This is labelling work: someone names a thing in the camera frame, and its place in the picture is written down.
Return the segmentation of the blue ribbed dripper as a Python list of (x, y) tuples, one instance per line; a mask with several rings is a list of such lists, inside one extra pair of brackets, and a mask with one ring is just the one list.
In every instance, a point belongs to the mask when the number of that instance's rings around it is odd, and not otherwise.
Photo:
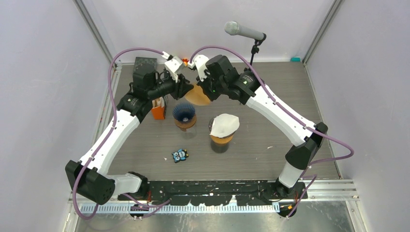
[(184, 102), (177, 104), (173, 111), (173, 118), (181, 123), (191, 122), (196, 115), (194, 106), (191, 103)]

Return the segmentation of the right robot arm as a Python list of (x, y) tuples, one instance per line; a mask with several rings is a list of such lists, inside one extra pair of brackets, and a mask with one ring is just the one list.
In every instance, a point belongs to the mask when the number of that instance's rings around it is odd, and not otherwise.
[(305, 119), (278, 97), (250, 68), (238, 73), (226, 56), (208, 58), (197, 55), (190, 65), (198, 71), (197, 84), (211, 100), (226, 95), (257, 111), (291, 141), (286, 163), (276, 179), (276, 192), (282, 198), (295, 193), (295, 184), (322, 146), (328, 127)]

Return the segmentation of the dark glass carafe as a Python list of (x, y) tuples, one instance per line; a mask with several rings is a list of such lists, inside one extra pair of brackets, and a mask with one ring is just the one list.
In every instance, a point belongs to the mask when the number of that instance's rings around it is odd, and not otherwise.
[(224, 153), (229, 149), (229, 144), (217, 144), (211, 142), (211, 149), (216, 153)]

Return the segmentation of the white paper coffee filter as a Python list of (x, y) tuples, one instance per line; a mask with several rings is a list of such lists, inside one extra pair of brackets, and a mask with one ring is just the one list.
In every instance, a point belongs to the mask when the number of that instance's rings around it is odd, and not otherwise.
[(229, 137), (240, 126), (239, 117), (231, 114), (220, 114), (210, 123), (210, 135), (218, 138)]

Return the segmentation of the brown paper coffee filter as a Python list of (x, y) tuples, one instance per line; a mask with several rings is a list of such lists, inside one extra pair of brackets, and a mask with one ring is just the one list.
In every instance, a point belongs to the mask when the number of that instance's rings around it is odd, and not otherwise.
[(198, 85), (194, 85), (193, 89), (186, 93), (185, 99), (191, 104), (198, 106), (205, 106), (211, 103), (208, 96), (203, 93), (202, 88)]

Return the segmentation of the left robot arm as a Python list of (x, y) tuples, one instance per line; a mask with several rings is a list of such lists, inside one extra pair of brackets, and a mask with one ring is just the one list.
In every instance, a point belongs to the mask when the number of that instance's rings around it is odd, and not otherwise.
[(92, 148), (79, 160), (65, 166), (73, 196), (81, 196), (103, 205), (113, 195), (130, 193), (143, 200), (148, 194), (147, 178), (135, 172), (108, 175), (109, 167), (128, 136), (153, 108), (153, 100), (167, 95), (182, 98), (193, 85), (181, 71), (183, 63), (173, 59), (162, 72), (147, 63), (134, 67), (129, 91), (120, 99), (111, 122)]

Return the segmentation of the orange coffee filter bag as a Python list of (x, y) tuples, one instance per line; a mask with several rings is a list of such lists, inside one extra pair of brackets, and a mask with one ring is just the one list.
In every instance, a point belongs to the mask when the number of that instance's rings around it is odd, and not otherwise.
[(163, 96), (152, 101), (153, 107), (151, 109), (152, 116), (155, 120), (165, 120), (168, 97)]

